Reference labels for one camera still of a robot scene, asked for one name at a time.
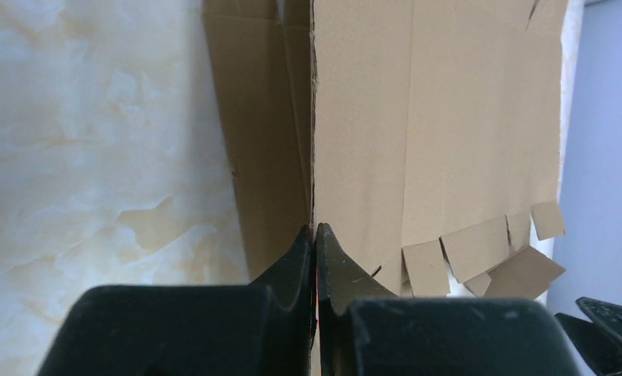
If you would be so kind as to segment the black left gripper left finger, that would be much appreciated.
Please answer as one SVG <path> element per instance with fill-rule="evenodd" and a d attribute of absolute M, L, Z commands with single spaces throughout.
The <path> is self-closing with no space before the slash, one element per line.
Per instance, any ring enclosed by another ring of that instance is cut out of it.
<path fill-rule="evenodd" d="M 72 306 L 41 375 L 307 375 L 312 234 L 245 285 L 103 285 Z"/>

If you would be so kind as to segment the brown cardboard box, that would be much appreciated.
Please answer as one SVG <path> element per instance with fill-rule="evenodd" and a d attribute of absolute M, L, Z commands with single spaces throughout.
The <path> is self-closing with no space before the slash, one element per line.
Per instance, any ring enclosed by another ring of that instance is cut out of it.
<path fill-rule="evenodd" d="M 565 1 L 206 1 L 250 277 L 305 224 L 395 294 L 535 299 L 560 236 Z"/>

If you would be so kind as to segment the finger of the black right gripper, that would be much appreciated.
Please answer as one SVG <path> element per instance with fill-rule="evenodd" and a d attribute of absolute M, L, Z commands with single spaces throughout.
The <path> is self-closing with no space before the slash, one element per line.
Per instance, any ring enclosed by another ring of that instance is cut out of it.
<path fill-rule="evenodd" d="M 587 317 L 556 313 L 583 361 L 597 375 L 622 375 L 622 305 L 581 297 L 576 300 Z"/>

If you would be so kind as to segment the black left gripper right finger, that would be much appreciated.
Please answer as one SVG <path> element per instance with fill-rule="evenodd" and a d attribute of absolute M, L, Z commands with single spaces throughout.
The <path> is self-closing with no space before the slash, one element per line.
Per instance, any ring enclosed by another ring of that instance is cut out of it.
<path fill-rule="evenodd" d="M 401 298 L 316 229 L 324 375 L 576 375 L 561 328 L 520 298 Z"/>

